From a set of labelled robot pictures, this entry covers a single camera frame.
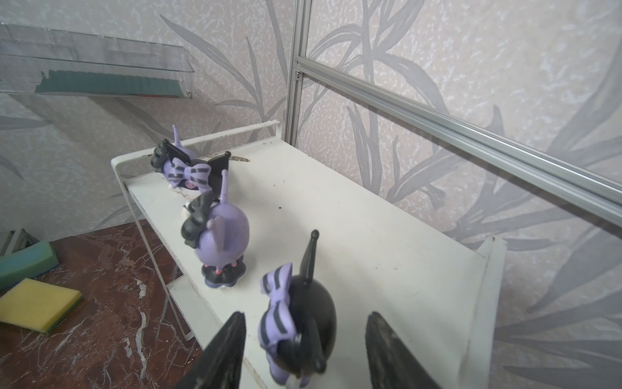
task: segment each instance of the yellow sponge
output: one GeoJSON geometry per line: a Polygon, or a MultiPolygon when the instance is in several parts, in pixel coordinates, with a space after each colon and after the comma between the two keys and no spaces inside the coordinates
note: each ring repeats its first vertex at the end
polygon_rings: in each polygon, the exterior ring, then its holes
{"type": "Polygon", "coordinates": [[[82,293],[26,278],[0,297],[0,322],[50,332],[82,293]]]}

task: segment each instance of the wallpaper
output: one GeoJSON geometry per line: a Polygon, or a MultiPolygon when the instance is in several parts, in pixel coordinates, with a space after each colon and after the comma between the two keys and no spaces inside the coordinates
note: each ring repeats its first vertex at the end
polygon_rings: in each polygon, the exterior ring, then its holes
{"type": "MultiPolygon", "coordinates": [[[[307,56],[622,181],[619,1],[313,2],[307,56]]],[[[622,229],[306,78],[297,147],[462,244],[508,243],[490,388],[622,382],[622,229]]]]}
{"type": "MultiPolygon", "coordinates": [[[[283,120],[293,4],[288,0],[0,2],[0,22],[182,45],[192,99],[0,95],[0,231],[54,240],[131,220],[110,160],[172,139],[283,120]]],[[[199,144],[208,155],[267,130],[199,144]]],[[[148,161],[123,168],[125,178],[148,161]]]]}

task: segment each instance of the teal sponge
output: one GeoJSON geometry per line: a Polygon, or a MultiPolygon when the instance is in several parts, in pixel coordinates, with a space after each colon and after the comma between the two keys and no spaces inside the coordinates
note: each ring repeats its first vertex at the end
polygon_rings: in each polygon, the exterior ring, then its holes
{"type": "Polygon", "coordinates": [[[13,254],[0,256],[0,290],[58,266],[50,242],[40,241],[13,254]]]}

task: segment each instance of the purple and black figurine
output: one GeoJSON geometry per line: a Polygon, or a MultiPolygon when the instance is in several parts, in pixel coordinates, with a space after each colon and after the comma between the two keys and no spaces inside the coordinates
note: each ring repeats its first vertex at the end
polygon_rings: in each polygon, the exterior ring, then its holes
{"type": "Polygon", "coordinates": [[[202,193],[188,205],[190,217],[182,225],[185,243],[203,262],[205,284],[210,288],[232,287],[246,272],[244,251],[249,224],[241,209],[228,201],[228,170],[221,172],[220,202],[213,190],[202,193]]]}
{"type": "Polygon", "coordinates": [[[203,161],[190,149],[182,146],[177,127],[173,126],[175,144],[168,139],[154,149],[151,166],[162,173],[171,188],[186,188],[205,193],[210,190],[220,194],[222,184],[221,171],[229,168],[230,152],[222,156],[203,161]]]}
{"type": "Polygon", "coordinates": [[[317,230],[311,233],[299,275],[292,276],[292,263],[286,263],[261,279],[261,292],[270,297],[270,306],[259,323],[259,343],[266,350],[272,378],[280,385],[293,374],[306,387],[313,374],[326,370],[335,345],[335,304],[313,279],[319,237],[317,230]]]}

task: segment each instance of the striped bow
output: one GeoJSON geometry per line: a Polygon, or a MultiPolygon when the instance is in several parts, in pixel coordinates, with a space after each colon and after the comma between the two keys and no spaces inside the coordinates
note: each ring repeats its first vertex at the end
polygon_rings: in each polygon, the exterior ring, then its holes
{"type": "Polygon", "coordinates": [[[270,307],[259,323],[259,344],[270,354],[276,353],[276,345],[296,337],[296,326],[289,313],[289,284],[292,279],[292,263],[286,263],[261,278],[261,292],[270,297],[270,307]]]}
{"type": "Polygon", "coordinates": [[[170,167],[171,169],[166,175],[166,179],[173,188],[179,186],[182,180],[186,180],[192,185],[198,187],[199,192],[201,193],[211,190],[211,187],[208,184],[211,166],[209,166],[208,164],[196,164],[194,166],[188,166],[181,159],[173,158],[173,160],[170,162],[170,167]]]}

